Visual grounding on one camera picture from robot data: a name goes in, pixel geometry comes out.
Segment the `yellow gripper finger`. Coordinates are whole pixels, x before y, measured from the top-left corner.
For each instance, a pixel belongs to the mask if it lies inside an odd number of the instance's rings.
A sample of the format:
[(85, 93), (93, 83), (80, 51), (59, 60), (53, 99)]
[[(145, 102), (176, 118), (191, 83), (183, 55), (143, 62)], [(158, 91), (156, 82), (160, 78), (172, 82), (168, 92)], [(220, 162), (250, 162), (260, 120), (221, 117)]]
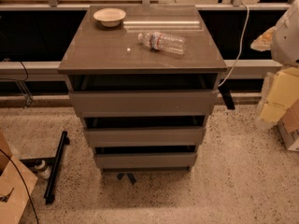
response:
[(251, 43), (250, 48), (257, 51), (270, 50), (272, 46), (272, 37), (275, 31), (275, 27), (267, 29)]

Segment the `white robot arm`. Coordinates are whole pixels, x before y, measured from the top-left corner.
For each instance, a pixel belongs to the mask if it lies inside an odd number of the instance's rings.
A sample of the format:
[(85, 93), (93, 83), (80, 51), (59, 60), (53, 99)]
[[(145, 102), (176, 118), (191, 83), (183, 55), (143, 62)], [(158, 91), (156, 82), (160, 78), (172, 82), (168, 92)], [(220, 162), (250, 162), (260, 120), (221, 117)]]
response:
[(257, 51), (271, 51), (274, 61), (299, 66), (299, 0), (295, 0), (275, 26), (259, 35), (250, 45)]

